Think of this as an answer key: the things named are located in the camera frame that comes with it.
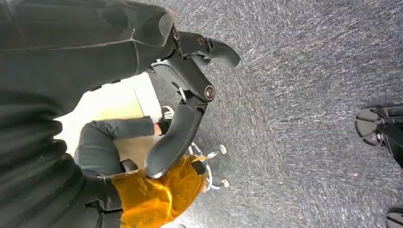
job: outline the black pants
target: black pants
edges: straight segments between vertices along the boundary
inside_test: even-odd
[[[74,159],[85,172],[99,176],[119,174],[124,171],[113,140],[150,135],[154,135],[150,117],[92,121],[81,130]]]

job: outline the person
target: person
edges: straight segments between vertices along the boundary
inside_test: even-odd
[[[174,110],[163,106],[161,113],[162,117],[157,123],[153,123],[149,116],[87,123],[81,130],[74,154],[76,164],[84,172],[94,176],[111,176],[125,172],[113,140],[165,135],[171,125]]]

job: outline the yellow fabric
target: yellow fabric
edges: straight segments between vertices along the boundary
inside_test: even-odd
[[[159,228],[182,214],[206,182],[191,165],[196,159],[183,156],[157,180],[145,177],[143,170],[113,176],[123,208],[120,227]]]

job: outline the chair caster wheel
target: chair caster wheel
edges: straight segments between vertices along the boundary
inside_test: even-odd
[[[221,145],[219,146],[219,149],[220,149],[220,151],[221,151],[222,154],[226,154],[226,153],[227,153],[227,148],[225,148],[225,146],[224,146],[223,144],[221,144]]]
[[[229,183],[228,180],[225,179],[225,178],[222,179],[221,182],[222,182],[222,184],[224,185],[225,188],[228,188],[228,187],[230,186],[230,183]]]

